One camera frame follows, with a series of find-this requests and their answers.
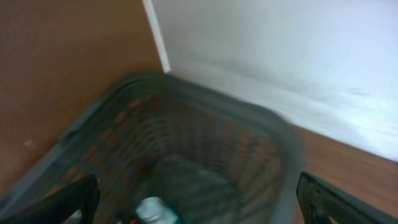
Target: brown floor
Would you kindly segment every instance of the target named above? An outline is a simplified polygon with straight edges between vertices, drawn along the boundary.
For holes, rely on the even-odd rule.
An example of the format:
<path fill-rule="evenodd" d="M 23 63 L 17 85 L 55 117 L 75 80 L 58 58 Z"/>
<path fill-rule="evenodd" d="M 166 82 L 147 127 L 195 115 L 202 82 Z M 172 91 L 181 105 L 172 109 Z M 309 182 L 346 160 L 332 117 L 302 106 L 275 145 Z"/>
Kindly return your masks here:
<path fill-rule="evenodd" d="M 160 69 L 141 2 L 0 3 L 0 195 L 113 81 Z M 311 172 L 398 217 L 398 163 L 298 131 Z"/>

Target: basket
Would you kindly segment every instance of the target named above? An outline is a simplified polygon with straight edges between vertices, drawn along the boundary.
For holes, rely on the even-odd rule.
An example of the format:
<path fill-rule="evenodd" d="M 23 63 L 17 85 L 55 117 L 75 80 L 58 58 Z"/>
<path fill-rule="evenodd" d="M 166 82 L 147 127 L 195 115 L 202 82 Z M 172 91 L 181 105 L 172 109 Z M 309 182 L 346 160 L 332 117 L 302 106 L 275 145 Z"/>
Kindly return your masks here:
<path fill-rule="evenodd" d="M 113 85 L 0 201 L 1 216 L 94 174 L 101 190 L 95 223 L 134 213 L 140 198 L 155 192 L 187 223 L 288 223 L 303 169 L 302 145 L 275 113 L 161 72 L 136 72 Z M 156 175 L 167 178 L 147 187 Z M 193 190 L 179 193 L 190 183 Z"/>

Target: white trim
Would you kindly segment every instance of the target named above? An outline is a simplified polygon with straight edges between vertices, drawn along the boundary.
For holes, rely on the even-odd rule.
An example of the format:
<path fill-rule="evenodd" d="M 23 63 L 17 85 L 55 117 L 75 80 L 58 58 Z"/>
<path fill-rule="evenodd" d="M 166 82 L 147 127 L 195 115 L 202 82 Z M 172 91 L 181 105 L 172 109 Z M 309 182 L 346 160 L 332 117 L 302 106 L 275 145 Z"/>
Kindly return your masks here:
<path fill-rule="evenodd" d="M 160 31 L 159 23 L 157 22 L 156 12 L 152 0 L 143 0 L 144 9 L 148 17 L 150 29 L 154 36 L 157 52 L 159 53 L 160 62 L 164 73 L 170 72 L 169 58 L 167 57 L 166 48 L 164 46 L 162 33 Z"/>

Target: white wall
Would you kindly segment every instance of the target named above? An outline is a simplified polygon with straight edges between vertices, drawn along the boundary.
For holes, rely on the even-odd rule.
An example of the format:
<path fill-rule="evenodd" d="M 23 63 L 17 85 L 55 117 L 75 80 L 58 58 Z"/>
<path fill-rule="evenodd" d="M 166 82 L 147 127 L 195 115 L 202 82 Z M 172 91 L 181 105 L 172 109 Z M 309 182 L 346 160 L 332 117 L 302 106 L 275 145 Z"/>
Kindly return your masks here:
<path fill-rule="evenodd" d="M 398 2 L 153 0 L 171 71 L 398 161 Z"/>

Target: wooden floor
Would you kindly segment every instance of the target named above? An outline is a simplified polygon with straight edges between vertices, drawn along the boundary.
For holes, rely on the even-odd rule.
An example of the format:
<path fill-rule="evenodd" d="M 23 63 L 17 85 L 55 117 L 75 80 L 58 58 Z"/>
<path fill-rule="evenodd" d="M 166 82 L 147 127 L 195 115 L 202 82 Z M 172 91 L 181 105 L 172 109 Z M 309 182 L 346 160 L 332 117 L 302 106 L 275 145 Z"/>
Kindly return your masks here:
<path fill-rule="evenodd" d="M 2 1 L 0 29 L 4 195 L 112 82 L 161 66 L 141 0 Z M 398 217 L 396 162 L 298 131 L 309 171 Z"/>

